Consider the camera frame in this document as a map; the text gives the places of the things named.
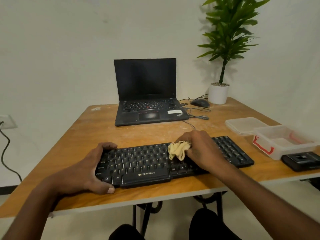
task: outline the plastic container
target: plastic container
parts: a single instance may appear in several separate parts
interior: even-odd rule
[[[226,120],[225,124],[232,131],[242,136],[252,135],[254,128],[268,126],[254,117]]]
[[[313,151],[319,145],[309,136],[285,125],[255,128],[253,144],[274,160],[280,160],[285,154]]]

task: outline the power socket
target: power socket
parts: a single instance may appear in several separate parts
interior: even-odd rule
[[[18,126],[16,125],[16,123],[14,122],[14,120],[12,119],[12,117],[10,115],[0,115],[0,122],[4,122],[1,124],[0,129],[14,129],[14,128],[18,128]]]

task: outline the left hand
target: left hand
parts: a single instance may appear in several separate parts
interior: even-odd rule
[[[56,190],[58,195],[73,194],[83,190],[90,190],[96,194],[112,194],[115,189],[111,184],[100,181],[95,176],[96,167],[100,161],[103,149],[115,149],[112,142],[99,143],[80,162],[63,169],[43,180]]]

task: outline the black keyboard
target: black keyboard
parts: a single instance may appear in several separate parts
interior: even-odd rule
[[[154,101],[141,101],[141,102],[123,102],[124,112],[136,112],[142,110],[158,110],[158,109],[178,109],[175,99],[158,99]]]
[[[223,156],[238,168],[248,167],[254,161],[228,136],[212,138]],[[115,188],[133,188],[168,182],[171,179],[208,173],[189,157],[180,161],[169,159],[170,143],[104,150],[95,174]]]

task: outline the table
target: table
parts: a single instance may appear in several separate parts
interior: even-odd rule
[[[116,127],[114,122],[117,109],[117,104],[89,106],[0,207],[0,218],[17,215],[31,190],[42,179],[80,161],[99,142],[112,141],[119,148],[167,143],[192,130],[190,125],[182,121]],[[188,122],[198,130],[205,130],[211,137],[229,136],[255,161],[253,166],[241,169],[254,180],[266,185],[320,177],[320,169],[294,172],[281,161],[272,160],[252,144],[252,136],[240,136],[224,124],[227,119],[245,117],[255,117],[267,125],[279,125],[276,121],[231,97],[227,99],[226,104],[210,104],[209,109],[209,113],[192,111],[194,115],[209,116],[209,120],[191,118]],[[316,153],[320,154],[320,147],[316,149]],[[137,205],[225,190],[227,188],[217,178],[205,174],[139,188],[118,188],[111,195],[83,193],[66,197],[59,202],[53,214],[63,215]]]

